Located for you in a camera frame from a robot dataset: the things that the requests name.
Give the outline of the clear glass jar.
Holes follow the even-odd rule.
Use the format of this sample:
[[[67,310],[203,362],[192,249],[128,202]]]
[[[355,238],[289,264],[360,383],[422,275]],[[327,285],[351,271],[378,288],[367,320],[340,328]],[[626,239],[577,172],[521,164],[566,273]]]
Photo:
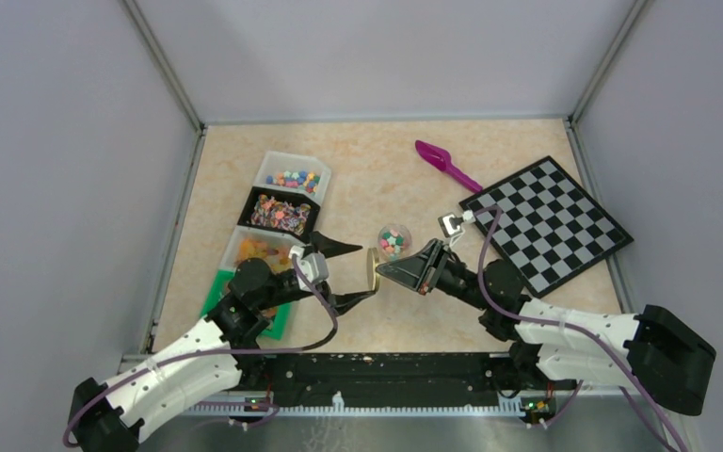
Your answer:
[[[397,260],[410,253],[411,242],[410,231],[405,225],[387,224],[378,233],[378,252],[384,261]]]

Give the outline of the white round jar lid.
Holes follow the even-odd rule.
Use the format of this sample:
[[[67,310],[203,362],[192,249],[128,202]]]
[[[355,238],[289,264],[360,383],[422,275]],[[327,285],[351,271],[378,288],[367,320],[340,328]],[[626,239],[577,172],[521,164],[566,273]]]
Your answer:
[[[380,288],[380,278],[377,273],[377,267],[380,264],[378,250],[376,248],[367,249],[366,275],[368,287],[371,291],[377,292]]]

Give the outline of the magenta plastic scoop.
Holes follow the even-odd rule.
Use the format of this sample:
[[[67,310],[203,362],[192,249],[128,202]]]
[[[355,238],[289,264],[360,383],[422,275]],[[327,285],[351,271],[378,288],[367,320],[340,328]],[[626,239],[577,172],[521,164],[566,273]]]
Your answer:
[[[414,148],[424,161],[470,192],[478,193],[483,189],[482,185],[453,163],[451,154],[445,149],[422,140],[416,140]]]

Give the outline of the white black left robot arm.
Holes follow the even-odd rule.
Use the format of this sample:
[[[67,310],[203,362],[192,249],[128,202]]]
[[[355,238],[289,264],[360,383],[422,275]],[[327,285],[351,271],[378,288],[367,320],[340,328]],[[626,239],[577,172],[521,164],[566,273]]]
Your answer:
[[[305,243],[290,248],[291,266],[284,271],[274,271],[263,258],[241,261],[226,295],[179,339],[115,377],[89,378],[75,388],[62,443],[82,451],[136,451],[206,397],[258,386],[264,359],[326,345],[338,331],[339,316],[372,295],[337,295],[329,286],[328,260],[358,250],[312,232]],[[329,333],[307,346],[259,347],[258,336],[270,323],[264,312],[308,297],[329,315]]]

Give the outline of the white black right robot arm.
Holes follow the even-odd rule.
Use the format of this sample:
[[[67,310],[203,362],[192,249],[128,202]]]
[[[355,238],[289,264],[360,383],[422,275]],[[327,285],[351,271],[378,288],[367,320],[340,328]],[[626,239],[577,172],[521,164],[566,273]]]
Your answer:
[[[715,349],[665,307],[622,315],[562,308],[525,295],[512,264],[497,259],[472,270],[437,239],[375,272],[420,295],[439,290],[480,310],[484,329],[511,342],[515,377],[527,388],[568,379],[641,387],[667,410],[702,413]]]

